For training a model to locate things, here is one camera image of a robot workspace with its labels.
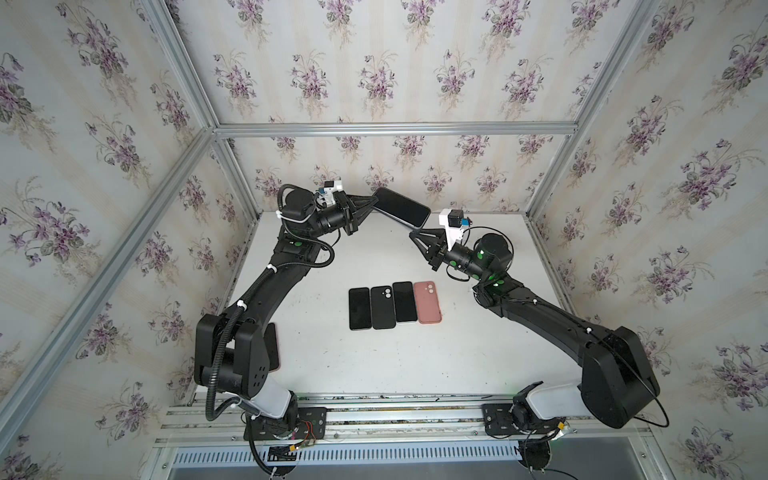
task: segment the metal extrusion bar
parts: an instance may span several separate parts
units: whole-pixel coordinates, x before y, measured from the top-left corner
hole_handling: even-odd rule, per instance
[[[466,121],[365,124],[222,124],[218,137],[391,137],[393,135],[573,134],[570,121]]]
[[[0,404],[0,451],[4,452],[8,448],[18,430],[43,400],[58,372],[67,364],[67,359],[71,358],[82,341],[85,330],[131,268],[135,252],[152,234],[157,222],[176,199],[179,190],[197,162],[206,154],[213,139],[211,128],[197,134],[181,159],[157,187],[152,198],[144,205],[131,227],[112,249],[109,260],[101,266],[84,292],[71,304],[61,322],[45,340],[45,344]]]
[[[560,180],[560,176],[567,167],[576,147],[589,131],[589,127],[597,117],[600,107],[607,99],[624,66],[629,62],[630,56],[640,41],[643,31],[650,24],[650,19],[654,12],[656,12],[659,2],[660,0],[638,0],[635,5],[627,23],[624,25],[624,29],[622,29],[619,35],[616,45],[614,45],[605,63],[603,63],[603,69],[587,94],[584,105],[581,106],[581,110],[576,117],[578,130],[566,140],[566,145],[560,150],[559,155],[552,162],[544,178],[541,179],[541,184],[538,190],[536,190],[530,208],[528,208],[528,215],[531,218],[538,218],[539,214],[543,211],[550,194],[557,185],[558,180]]]
[[[227,143],[226,138],[217,138],[213,144],[214,154],[219,159],[219,164],[224,169],[227,181],[230,184],[230,189],[235,192],[237,201],[240,203],[240,207],[248,216],[248,223],[259,220],[262,209],[256,202],[256,198],[253,196],[253,192],[248,186],[248,182],[243,174],[243,169],[240,168],[240,164],[237,163],[234,152]]]
[[[189,99],[192,113],[201,126],[217,126],[219,121],[216,118],[214,108],[208,100],[208,95],[203,89],[203,84],[200,83],[200,78],[197,76],[194,65],[192,65],[187,49],[181,41],[179,31],[165,6],[167,2],[164,0],[142,0],[142,2],[165,57],[179,81],[184,96]]]

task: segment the robotic arm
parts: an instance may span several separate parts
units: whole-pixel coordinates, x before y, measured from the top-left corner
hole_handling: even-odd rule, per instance
[[[376,198],[347,196],[336,181],[326,182],[316,194],[286,184],[277,200],[283,227],[267,268],[238,301],[197,324],[194,381],[208,387],[209,421],[237,405],[261,416],[266,430],[282,436],[292,432],[299,420],[297,400],[267,376],[264,330],[283,298],[309,270],[333,261],[333,247],[319,237],[342,228],[348,235],[356,232]],[[479,305],[527,326],[582,367],[580,384],[553,389],[537,383],[521,391],[512,412],[516,425],[533,430],[555,417],[591,414],[620,428],[658,395],[659,385],[634,332],[588,323],[546,302],[506,273],[512,252],[504,237],[486,234],[470,249],[460,243],[469,224],[463,212],[444,210],[440,217],[443,229],[410,233],[432,269],[446,263],[472,276],[478,281],[473,290]],[[329,258],[316,263],[321,250],[327,250]],[[228,346],[231,340],[233,348]],[[217,392],[237,396],[215,407]]]

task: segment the black smartphone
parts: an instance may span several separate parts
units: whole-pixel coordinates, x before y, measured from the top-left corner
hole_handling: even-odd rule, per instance
[[[395,328],[395,299],[389,285],[371,289],[371,323],[377,330]]]
[[[349,329],[371,328],[371,296],[368,287],[349,289]]]
[[[389,188],[380,187],[373,196],[378,199],[373,208],[411,228],[424,227],[424,223],[432,212],[426,205],[393,192]]]
[[[398,323],[415,322],[419,319],[416,315],[416,300],[413,297],[413,283],[394,282],[392,294],[395,299],[395,319]]]
[[[280,354],[277,350],[277,328],[274,323],[266,326],[264,343],[266,344],[266,354],[270,358],[270,372],[274,372],[280,368]]]

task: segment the phone screen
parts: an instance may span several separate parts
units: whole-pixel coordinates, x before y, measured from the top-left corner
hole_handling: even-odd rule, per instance
[[[392,293],[395,294],[395,318],[397,322],[415,322],[418,320],[416,300],[413,297],[413,283],[394,282]]]
[[[374,194],[379,199],[373,207],[411,227],[424,227],[431,210],[426,205],[381,187]]]
[[[367,287],[349,289],[349,329],[371,328],[371,296]]]

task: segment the purple flower pattern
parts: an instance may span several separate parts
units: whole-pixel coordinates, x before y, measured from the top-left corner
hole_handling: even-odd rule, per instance
[[[237,265],[237,261],[240,259],[240,254],[243,252],[243,246],[239,244],[232,245],[229,250],[224,254],[227,259],[227,265],[230,268],[234,268]]]
[[[349,123],[349,119],[346,121],[339,117],[336,121],[337,124]],[[354,163],[359,158],[360,138],[355,135],[349,135],[347,137],[336,137],[338,142],[341,142],[339,146],[341,155],[347,159],[350,163]]]
[[[341,180],[339,172],[336,170],[331,170],[326,165],[315,165],[314,172],[315,173],[312,175],[312,177],[310,177],[310,180],[318,187],[321,187],[325,182],[328,181]]]
[[[16,445],[22,448],[28,440],[29,435],[19,435]],[[0,475],[3,475],[3,480],[58,480],[63,468],[58,462],[48,464],[48,457],[41,462],[33,462],[31,455],[19,449],[5,457]]]
[[[460,153],[456,155],[456,164],[461,171],[471,170],[480,162],[480,157],[485,155],[485,149],[491,144],[491,138],[487,135],[462,135],[458,138],[456,148]]]
[[[461,101],[464,84],[475,77],[473,61],[474,58],[463,58],[458,49],[454,53],[446,50],[442,56],[442,66],[436,68],[435,73],[440,84],[440,105],[445,107],[445,111],[456,108]]]
[[[282,117],[271,117],[271,124],[284,124],[286,123]],[[296,138],[295,137],[271,137],[275,142],[275,149],[280,154],[280,158],[287,160],[288,163],[293,162],[299,157],[296,151]]]
[[[113,363],[117,362],[119,349],[124,349],[126,353],[131,353],[131,338],[127,332],[121,332],[109,317],[109,309],[112,304],[107,302],[104,310],[96,316],[96,322],[85,333],[85,338],[78,347],[75,358],[78,360],[87,359],[93,354],[100,356],[99,363],[107,360]]]
[[[351,29],[353,25],[349,23],[349,20],[355,0],[318,0],[317,3],[326,10],[328,38],[333,40],[338,35],[339,48],[349,44],[354,35]]]
[[[693,365],[700,373],[690,383],[710,402],[719,402],[725,411],[738,406],[741,412],[768,407],[768,343],[751,347],[733,342],[715,346],[718,365],[709,360]]]
[[[419,162],[419,157],[424,153],[423,148],[426,145],[424,135],[412,135],[406,137],[395,137],[393,147],[400,151],[395,155],[395,165],[399,165],[402,171],[413,168],[414,164]]]
[[[110,122],[94,117],[94,123],[85,122],[88,134],[96,140],[96,158],[108,165],[115,165],[123,172],[123,178],[136,188],[150,188],[152,175],[147,163],[139,157],[134,145],[136,132],[133,127],[115,119]]]
[[[8,125],[6,134],[18,134],[19,141],[28,149],[32,149],[33,134],[37,134],[53,152],[56,132],[51,129],[52,120],[40,117],[43,107],[34,106],[26,98],[16,77],[20,71],[24,67],[16,57],[4,53],[0,60],[0,122]]]
[[[643,220],[640,213],[648,209],[645,204],[640,202],[642,197],[641,187],[636,187],[634,182],[627,185],[623,191],[616,190],[611,201],[611,209],[605,212],[603,223],[606,225],[606,229],[603,231],[603,235],[614,237],[621,231],[622,225],[640,223]]]
[[[256,36],[259,48],[268,42],[269,32],[265,29],[267,23],[264,21],[264,0],[227,0],[230,7],[237,9],[238,25],[245,30],[245,36],[248,38],[251,34]]]
[[[488,5],[482,19],[491,22],[491,30],[483,35],[480,50],[488,54],[491,63],[501,60],[512,47],[510,37],[520,35],[523,21],[531,16],[531,0],[488,0]]]
[[[190,327],[181,319],[180,308],[180,303],[168,299],[162,310],[155,310],[152,313],[153,318],[147,322],[147,325],[155,332],[157,345],[172,342],[179,346],[184,344],[185,339],[192,337]]]
[[[611,293],[619,291],[619,283],[624,279],[616,273],[619,269],[618,260],[614,259],[614,254],[609,253],[605,258],[594,259],[592,273],[587,279],[587,295],[595,296],[600,292],[610,290]]]
[[[667,119],[670,114],[682,111],[678,101],[664,101],[658,95],[654,95],[648,106],[641,107],[637,114],[627,122],[630,133],[619,140],[616,145],[618,152],[614,159],[614,165],[626,167],[635,165],[635,155],[645,155],[654,144],[661,141],[661,135],[667,129]]]
[[[634,278],[638,285],[633,295],[639,296],[641,303],[653,306],[657,306],[659,299],[664,303],[672,303],[676,298],[685,301],[687,293],[694,288],[697,273],[714,278],[707,263],[694,262],[688,257],[688,249],[680,246],[674,253],[662,250],[658,257],[648,259],[653,272],[641,273]]]
[[[552,142],[554,136],[552,135],[522,135],[518,139],[520,144],[520,154],[518,155],[518,163],[522,166],[530,164],[536,157],[539,149],[544,147],[544,144]]]
[[[422,177],[422,183],[426,187],[427,198],[432,202],[440,200],[443,193],[442,190],[452,181],[451,171],[443,170],[439,165],[437,167],[430,165],[427,168],[427,173]]]
[[[131,386],[123,384],[118,398],[102,408],[106,415],[94,422],[94,425],[109,434],[107,445],[125,438],[126,433],[135,433],[135,436],[145,433],[149,421],[157,419],[157,403],[153,400],[148,402],[144,398],[141,393],[142,386],[144,385],[140,382]]]
[[[560,231],[560,248],[568,247],[574,240],[583,240],[584,232],[588,229],[584,223],[584,212],[581,207],[574,208],[574,211],[565,214],[565,225]]]
[[[184,360],[184,362],[181,364],[181,367],[170,374],[170,380],[165,384],[165,386],[174,393],[174,401],[176,402],[176,405],[182,403],[182,400],[184,400],[184,397],[187,395],[187,391],[192,384],[193,374],[193,356]]]
[[[261,190],[264,200],[271,208],[277,208],[277,191],[283,184],[277,176],[279,171],[279,168],[268,168],[266,170],[257,168],[256,178],[253,179],[256,190]]]
[[[592,34],[596,31],[598,21],[604,17],[604,14],[611,8],[616,8],[621,0],[583,0],[582,2],[573,2],[571,4],[571,13],[576,14],[571,22],[571,28],[568,28],[568,40],[566,43],[572,43],[574,48],[571,52],[581,50],[587,47]]]
[[[571,92],[576,95],[576,101],[568,105],[568,112],[565,114],[566,117],[570,119],[576,118],[576,115],[581,110],[584,100],[587,98],[590,88],[592,88],[592,84],[594,84],[594,81],[598,78],[598,73],[600,72],[600,67],[602,65],[603,62],[601,61],[595,62],[588,74],[579,77],[576,88]]]
[[[705,211],[714,200],[727,200],[728,192],[736,185],[736,173],[742,161],[748,161],[752,167],[765,164],[764,159],[757,157],[757,150],[733,152],[732,149],[729,141],[720,139],[711,151],[698,152],[692,161],[682,164],[680,169],[685,180],[662,193],[666,202],[661,211],[667,212],[670,218],[685,215],[692,219],[693,207]]]
[[[117,104],[120,98],[130,107],[137,101],[134,88],[136,78],[128,77],[125,73],[128,60],[118,50],[120,40],[112,34],[106,23],[79,3],[72,8],[67,2],[60,2],[56,9],[70,25],[67,39],[73,47],[77,47],[81,65],[98,66],[101,86],[109,93],[112,101]]]
[[[388,187],[389,184],[395,181],[390,170],[384,170],[380,165],[375,167],[371,165],[368,167],[368,174],[362,178],[366,185],[368,185],[372,192],[377,191],[381,187]]]
[[[240,227],[240,219],[237,218],[237,209],[235,209],[234,195],[229,192],[219,194],[216,199],[216,205],[219,207],[219,218],[226,220],[233,229]]]
[[[208,209],[209,202],[205,200],[205,190],[203,190],[203,183],[197,178],[197,175],[192,175],[187,178],[187,182],[184,184],[184,188],[179,192],[179,201],[184,207],[184,211],[192,209],[194,219],[198,223],[208,224],[208,217],[210,216],[210,210]]]
[[[78,283],[78,276],[91,278],[101,264],[101,255],[96,251],[101,241],[86,243],[91,231],[77,222],[77,209],[34,197],[34,191],[41,188],[36,180],[37,177],[27,180],[23,190],[19,190],[17,180],[16,205],[0,208],[0,226],[7,225],[17,232],[8,236],[11,246],[6,252],[23,252],[30,267],[42,263],[45,257],[53,257],[56,275],[63,276],[71,285]]]
[[[688,476],[699,472],[717,480],[746,480],[739,465],[743,452],[733,444],[733,432],[709,429],[698,420],[696,423],[690,430],[690,438],[682,440],[678,437],[676,442],[682,458],[673,457],[673,460],[683,472]]]
[[[652,65],[658,65],[657,57],[667,43],[672,41],[675,34],[680,31],[688,31],[694,24],[694,0],[666,0],[659,7],[659,11],[651,20],[650,26],[654,29],[643,43],[643,48],[636,61],[643,61],[636,73],[650,70]]]
[[[736,106],[736,94],[746,97],[744,90],[752,81],[763,76],[768,68],[768,15],[763,17],[760,24],[750,33],[738,35],[735,44],[730,49],[728,59],[731,66],[723,70],[720,78],[712,80],[712,89],[704,99],[712,99],[713,106],[704,112],[723,113],[727,107]]]
[[[155,97],[155,110],[160,113],[163,125],[173,125],[176,141],[186,147],[192,141],[194,130],[189,124],[190,115],[184,106],[184,99],[167,81],[169,74],[168,70],[161,71],[160,80],[149,88]]]
[[[166,241],[165,235],[156,231],[144,243],[144,248],[134,258],[134,263],[141,270],[142,276],[147,276],[149,272],[154,272],[155,281],[160,285],[165,286],[166,282],[175,285],[179,272],[176,266],[178,257],[170,257],[173,252],[174,249]]]
[[[597,145],[588,138],[582,145],[576,149],[574,154],[574,163],[568,171],[568,188],[576,188],[581,184],[581,178],[586,174],[594,173],[598,166],[600,157],[594,152]]]
[[[227,97],[230,109],[237,109],[243,118],[253,113],[256,104],[256,91],[253,86],[256,82],[250,77],[250,72],[243,66],[245,52],[234,51],[230,53],[229,58],[222,54],[215,54],[214,75],[216,76],[216,86],[226,88],[230,94]]]
[[[362,110],[371,112],[371,120],[381,118],[392,105],[388,103],[395,97],[395,72],[389,63],[396,53],[385,51],[378,60],[373,55],[365,56],[365,66],[360,72],[358,87],[366,89],[362,98]]]
[[[563,281],[563,285],[569,290],[576,288],[576,264],[574,259],[568,258],[564,262],[559,262],[555,268],[558,271],[560,280]]]
[[[320,60],[325,54],[312,51],[306,57],[293,56],[293,68],[291,68],[291,87],[301,90],[299,108],[306,109],[310,118],[314,119],[323,113],[326,105],[324,98],[328,98],[327,87],[330,84],[326,78],[326,72],[320,67]]]
[[[482,175],[475,178],[475,182],[478,185],[478,199],[482,200],[482,203],[487,203],[493,198],[496,189],[501,184],[507,183],[507,172],[499,171],[497,167],[486,167],[482,171]]]
[[[192,257],[192,267],[195,270],[203,270],[208,276],[218,274],[219,263],[210,250],[210,238],[201,237],[199,240],[192,240],[192,247],[187,248],[187,252]]]
[[[542,55],[535,61],[527,58],[521,58],[518,61],[518,69],[509,74],[502,88],[509,93],[509,97],[502,102],[499,109],[506,120],[517,120],[520,115],[528,111],[528,106],[536,100],[538,91],[544,89],[541,66],[550,60],[551,58]]]
[[[429,20],[435,13],[437,0],[408,0],[401,1],[400,5],[408,12],[406,20],[406,37],[408,41],[415,38],[416,48],[425,45],[431,34],[429,33]]]

